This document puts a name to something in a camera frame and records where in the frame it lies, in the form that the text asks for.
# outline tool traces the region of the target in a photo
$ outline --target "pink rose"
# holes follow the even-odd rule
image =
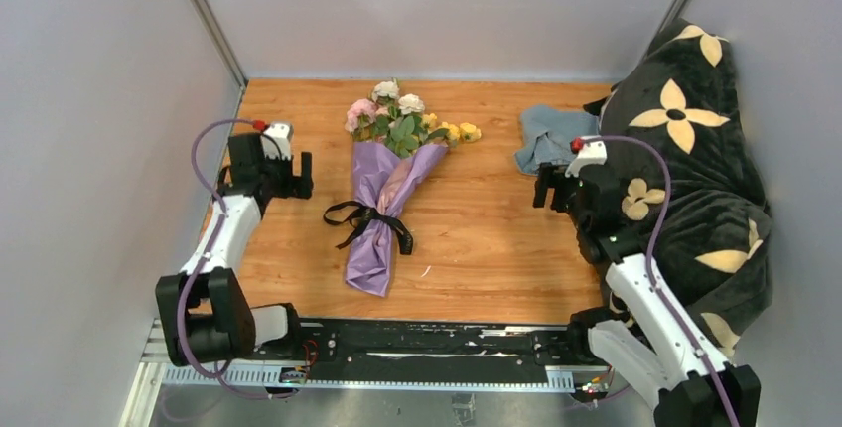
[[[371,101],[370,99],[360,99],[351,105],[351,109],[348,110],[348,119],[351,119],[352,116],[360,117],[362,115],[366,115],[373,119],[376,112],[377,105],[374,104],[374,101]]]
[[[345,131],[347,132],[354,132],[359,128],[359,119],[356,116],[351,115],[351,112],[348,111],[348,120],[345,122]]]

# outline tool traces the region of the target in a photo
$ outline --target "ribbon bow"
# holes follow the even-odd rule
[[[346,207],[356,207],[356,209],[351,212],[344,220],[332,220],[328,218],[328,214],[335,211],[340,211]],[[412,234],[409,233],[409,230],[406,229],[406,226],[397,218],[393,216],[383,215],[382,213],[378,212],[377,209],[374,207],[365,206],[357,201],[347,201],[342,202],[341,204],[336,204],[335,206],[330,206],[325,211],[325,214],[322,216],[322,219],[330,224],[330,225],[341,225],[343,223],[348,223],[350,226],[353,227],[353,232],[348,235],[348,238],[339,245],[337,245],[338,249],[343,249],[346,246],[350,245],[352,241],[356,238],[360,237],[364,232],[365,229],[368,228],[368,224],[371,223],[372,220],[380,220],[389,228],[394,231],[395,235],[397,236],[398,246],[400,247],[400,254],[401,255],[411,255],[412,254]]]

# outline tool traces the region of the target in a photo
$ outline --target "purple wrapping paper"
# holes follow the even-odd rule
[[[409,196],[447,151],[447,146],[426,144],[412,157],[401,160],[380,143],[355,142],[351,159],[353,197],[362,204],[377,208],[381,214],[399,218]],[[388,225],[373,220],[365,232],[351,243],[346,283],[372,295],[386,296],[391,279],[394,237]]]

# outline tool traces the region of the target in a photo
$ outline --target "metal floor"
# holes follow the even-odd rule
[[[616,387],[624,382],[616,381]],[[219,404],[192,421],[174,422],[162,413],[166,398],[171,417],[201,414],[222,395]],[[164,386],[152,427],[650,427],[651,412],[634,392],[589,411],[571,408],[565,394],[476,394],[353,389],[305,389],[288,400],[242,400],[215,386]]]

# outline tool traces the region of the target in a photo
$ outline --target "yellow rose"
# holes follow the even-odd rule
[[[459,140],[459,136],[461,135],[461,133],[459,131],[459,126],[457,126],[456,124],[448,124],[447,122],[443,122],[442,127],[446,128],[448,130],[447,139],[449,141],[458,141]]]
[[[462,138],[465,142],[476,142],[483,137],[483,131],[470,122],[463,122],[459,125],[459,128],[462,131]]]
[[[429,130],[431,127],[436,125],[437,120],[438,117],[436,117],[435,113],[431,112],[430,114],[424,114],[423,116],[421,116],[421,125],[425,129]]]

